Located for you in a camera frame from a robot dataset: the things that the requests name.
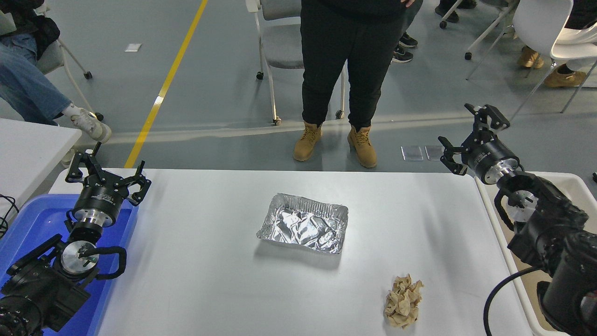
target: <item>crumpled paper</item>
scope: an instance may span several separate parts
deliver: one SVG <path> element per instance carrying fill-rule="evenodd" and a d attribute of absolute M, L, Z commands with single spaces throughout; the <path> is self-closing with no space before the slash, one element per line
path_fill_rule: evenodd
<path fill-rule="evenodd" d="M 401 326 L 402 329 L 413 324 L 418 318 L 418 303 L 421 302 L 421 287 L 423 283 L 406 277 L 396 277 L 392 290 L 386 297 L 384 313 L 391 326 Z"/>

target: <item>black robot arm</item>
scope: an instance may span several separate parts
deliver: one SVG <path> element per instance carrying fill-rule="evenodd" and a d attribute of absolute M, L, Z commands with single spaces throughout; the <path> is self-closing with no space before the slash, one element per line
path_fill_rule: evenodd
<path fill-rule="evenodd" d="M 69 237 L 63 242 L 56 234 L 7 270 L 11 277 L 0 289 L 0 336 L 41 336 L 45 328 L 58 332 L 90 297 L 85 290 L 89 283 L 114 279 L 125 271 L 124 248 L 96 244 L 104 227 L 116 222 L 122 202 L 139 205 L 151 181 L 143 176 L 143 162 L 128 178 L 104 171 L 96 160 L 99 147 L 100 143 L 90 154 L 76 153 L 67 173 L 66 182 L 83 183 L 75 207 L 66 214 Z M 85 178 L 81 165 L 88 171 Z M 130 194 L 133 185 L 140 189 Z M 108 254 L 118 255 L 118 269 L 99 274 L 99 258 Z"/>
<path fill-rule="evenodd" d="M 494 204 L 514 232 L 508 248 L 552 277 L 537 285 L 546 320 L 573 336 L 597 335 L 597 235 L 584 230 L 587 214 L 550 181 L 523 170 L 497 137 L 510 126 L 497 108 L 465 107 L 475 116 L 473 132 L 461 147 L 439 137 L 445 148 L 441 161 L 455 174 L 470 167 L 483 183 L 497 185 Z M 455 154 L 461 154 L 462 164 L 454 161 Z"/>

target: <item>aluminum foil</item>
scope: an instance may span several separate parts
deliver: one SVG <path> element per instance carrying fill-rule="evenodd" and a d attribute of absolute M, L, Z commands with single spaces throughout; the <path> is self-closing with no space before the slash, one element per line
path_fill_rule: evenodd
<path fill-rule="evenodd" d="M 338 254 L 342 251 L 347 223 L 346 206 L 277 194 L 257 238 Z"/>

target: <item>black jacket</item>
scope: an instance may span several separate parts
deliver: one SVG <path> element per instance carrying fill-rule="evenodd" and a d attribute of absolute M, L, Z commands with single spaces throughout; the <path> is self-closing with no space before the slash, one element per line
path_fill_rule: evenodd
<path fill-rule="evenodd" d="M 574 0 L 572 13 L 566 22 L 566 28 L 585 29 L 597 22 L 597 1 Z"/>
<path fill-rule="evenodd" d="M 32 33 L 37 30 L 31 22 L 35 16 L 34 9 L 44 4 L 44 0 L 0 0 L 0 10 L 3 13 L 10 13 L 13 16 L 17 30 L 4 36 Z"/>
<path fill-rule="evenodd" d="M 329 8 L 355 19 L 381 21 L 398 18 L 406 9 L 400 0 L 318 0 Z"/>

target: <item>blue bin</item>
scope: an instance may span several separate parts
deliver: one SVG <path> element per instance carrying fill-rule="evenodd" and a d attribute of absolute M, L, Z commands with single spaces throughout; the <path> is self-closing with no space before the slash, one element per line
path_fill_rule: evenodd
<path fill-rule="evenodd" d="M 66 212 L 75 206 L 77 199 L 79 195 L 48 194 L 37 196 L 23 206 L 4 238 L 0 240 L 0 286 L 10 278 L 6 270 L 23 255 L 57 233 L 62 235 L 63 241 L 68 238 L 69 232 L 64 224 Z M 137 208 L 124 201 L 116 223 L 104 229 L 97 246 L 126 248 L 136 219 Z M 102 255 L 97 266 L 100 273 L 113 273 L 118 269 L 118 256 Z M 81 309 L 60 332 L 44 329 L 44 336 L 96 336 L 114 281 L 118 279 L 93 280 L 85 287 L 91 297 Z"/>

